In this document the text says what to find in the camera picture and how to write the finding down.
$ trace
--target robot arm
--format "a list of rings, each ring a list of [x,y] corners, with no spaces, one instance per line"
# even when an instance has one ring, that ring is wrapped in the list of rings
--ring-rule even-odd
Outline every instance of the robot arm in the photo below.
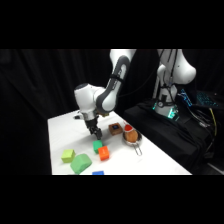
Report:
[[[115,110],[135,52],[136,49],[111,50],[110,58],[113,64],[111,79],[105,91],[100,90],[94,94],[94,101],[100,113],[105,114]]]
[[[162,65],[157,72],[160,82],[160,95],[155,106],[156,113],[173,119],[177,115],[175,98],[177,89],[175,84],[189,84],[196,76],[196,69],[192,67],[183,55],[182,49],[158,49]],[[155,86],[154,98],[158,90]]]
[[[76,102],[82,114],[76,116],[76,118],[80,119],[82,117],[90,133],[95,134],[97,139],[102,137],[101,130],[97,127],[97,113],[107,114],[115,110],[119,93],[135,52],[136,49],[111,50],[110,58],[113,64],[113,72],[106,89],[89,84],[79,85],[75,89]]]

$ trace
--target cube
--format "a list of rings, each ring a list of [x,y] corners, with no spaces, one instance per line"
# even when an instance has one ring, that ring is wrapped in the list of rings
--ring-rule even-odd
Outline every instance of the cube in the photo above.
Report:
[[[71,163],[74,158],[75,158],[75,152],[73,149],[65,150],[61,157],[64,163]]]
[[[119,135],[123,133],[123,128],[119,123],[109,125],[109,131],[111,135]]]
[[[110,153],[109,153],[109,150],[108,150],[107,146],[99,148],[98,151],[99,151],[101,161],[104,161],[104,160],[110,158]]]
[[[103,171],[93,172],[93,176],[104,176],[104,172]]]
[[[71,163],[71,168],[75,174],[79,175],[91,165],[91,159],[86,154],[81,154],[74,158]]]
[[[93,149],[95,151],[96,154],[99,154],[98,149],[103,147],[103,143],[101,140],[95,141],[93,142]]]

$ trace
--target black curtain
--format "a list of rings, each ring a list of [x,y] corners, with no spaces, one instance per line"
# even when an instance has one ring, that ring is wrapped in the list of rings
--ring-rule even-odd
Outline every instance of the black curtain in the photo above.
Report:
[[[81,83],[106,87],[112,65],[109,49],[0,50],[0,164],[3,174],[51,174],[47,119],[78,107],[74,89]],[[201,90],[224,94],[224,50],[186,49]],[[121,95],[142,85],[159,65],[155,49],[140,49]],[[137,93],[121,98],[123,112],[150,98],[156,73]]]

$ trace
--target green light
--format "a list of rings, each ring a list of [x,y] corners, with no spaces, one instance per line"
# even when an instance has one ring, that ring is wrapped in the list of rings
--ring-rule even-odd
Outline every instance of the green light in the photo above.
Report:
[[[170,118],[170,119],[173,119],[175,117],[175,112],[173,110],[174,110],[174,108],[170,109],[170,113],[168,115],[168,118]]]
[[[153,110],[155,110],[157,103],[155,103],[154,107],[152,108]]]

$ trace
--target white table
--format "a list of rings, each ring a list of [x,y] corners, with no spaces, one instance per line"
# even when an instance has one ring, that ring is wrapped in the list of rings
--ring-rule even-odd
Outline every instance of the white table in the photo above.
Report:
[[[140,145],[143,155],[140,157],[134,148],[123,142],[122,134],[112,136],[109,125],[119,122],[124,127],[123,119],[114,112],[109,117],[99,118],[102,142],[110,151],[110,159],[100,161],[93,150],[93,141],[97,140],[95,135],[91,136],[85,122],[74,120],[74,116],[75,112],[72,112],[48,120],[53,175],[74,174],[70,164],[61,160],[66,149],[74,149],[76,155],[85,153],[92,160],[93,164],[81,175],[92,175],[95,171],[104,171],[105,175],[191,175],[144,136]]]

